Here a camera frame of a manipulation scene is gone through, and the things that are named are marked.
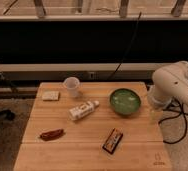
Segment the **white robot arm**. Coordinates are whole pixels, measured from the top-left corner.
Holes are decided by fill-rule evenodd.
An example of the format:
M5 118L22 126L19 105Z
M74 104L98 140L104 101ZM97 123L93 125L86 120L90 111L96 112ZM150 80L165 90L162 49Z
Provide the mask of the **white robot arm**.
M173 98L188 106L188 62L163 66L152 74L147 98L154 109L167 107Z

